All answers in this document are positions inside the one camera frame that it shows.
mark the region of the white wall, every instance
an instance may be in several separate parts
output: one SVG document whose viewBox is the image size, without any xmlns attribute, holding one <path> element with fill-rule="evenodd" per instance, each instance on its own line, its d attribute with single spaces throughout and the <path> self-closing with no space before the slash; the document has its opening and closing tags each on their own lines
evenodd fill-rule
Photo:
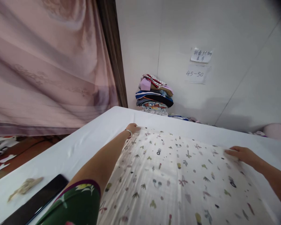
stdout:
<svg viewBox="0 0 281 225">
<path fill-rule="evenodd" d="M 265 0 L 117 0 L 116 6 L 129 108 L 137 108 L 142 74 L 151 73 L 173 88 L 172 113 L 241 131 L 281 123 L 279 9 Z M 206 85 L 184 82 L 192 47 L 214 51 Z"/>
</svg>

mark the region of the floral sleeve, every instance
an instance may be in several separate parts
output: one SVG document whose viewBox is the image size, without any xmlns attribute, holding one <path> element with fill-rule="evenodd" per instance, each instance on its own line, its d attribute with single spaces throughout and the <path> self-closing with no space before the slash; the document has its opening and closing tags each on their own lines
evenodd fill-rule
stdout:
<svg viewBox="0 0 281 225">
<path fill-rule="evenodd" d="M 100 196 L 100 188 L 95 181 L 78 181 L 60 194 L 37 225 L 95 225 Z"/>
</svg>

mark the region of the wooden floor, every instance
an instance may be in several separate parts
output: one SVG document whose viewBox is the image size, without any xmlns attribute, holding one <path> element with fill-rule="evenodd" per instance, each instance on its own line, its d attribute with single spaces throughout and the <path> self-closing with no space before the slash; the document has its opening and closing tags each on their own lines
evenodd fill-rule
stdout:
<svg viewBox="0 0 281 225">
<path fill-rule="evenodd" d="M 10 163 L 10 165 L 0 170 L 0 179 L 59 141 L 60 138 L 57 137 L 29 137 L 10 147 L 3 155 L 0 156 L 0 160 L 11 154 L 17 156 L 5 162 L 5 164 Z"/>
</svg>

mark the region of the wrist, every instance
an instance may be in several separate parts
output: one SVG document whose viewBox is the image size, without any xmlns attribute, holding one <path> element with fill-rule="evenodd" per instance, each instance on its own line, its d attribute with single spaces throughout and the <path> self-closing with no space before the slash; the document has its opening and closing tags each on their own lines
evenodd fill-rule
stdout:
<svg viewBox="0 0 281 225">
<path fill-rule="evenodd" d="M 253 168 L 259 172 L 259 173 L 262 173 L 264 167 L 266 165 L 266 162 L 263 160 L 263 159 L 259 159 L 253 166 Z"/>
<path fill-rule="evenodd" d="M 122 131 L 123 134 L 125 134 L 126 139 L 128 139 L 130 136 L 132 137 L 132 132 L 125 129 Z"/>
</svg>

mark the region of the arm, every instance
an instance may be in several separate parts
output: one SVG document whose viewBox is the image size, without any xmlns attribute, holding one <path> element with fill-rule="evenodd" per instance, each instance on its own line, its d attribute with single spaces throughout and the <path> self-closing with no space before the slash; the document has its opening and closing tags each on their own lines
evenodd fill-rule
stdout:
<svg viewBox="0 0 281 225">
<path fill-rule="evenodd" d="M 132 133 L 140 130 L 135 123 L 126 128 Z M 97 182 L 101 189 L 101 196 L 104 188 L 112 174 L 116 162 L 122 152 L 125 141 L 130 136 L 129 131 L 122 131 L 103 148 L 101 148 L 84 166 L 76 173 L 66 188 L 80 180 L 91 179 Z"/>
<path fill-rule="evenodd" d="M 241 161 L 252 166 L 257 172 L 264 175 L 281 201 L 281 171 L 265 162 L 248 148 L 234 146 L 230 149 L 235 151 L 225 150 L 225 152 L 239 158 Z"/>
</svg>

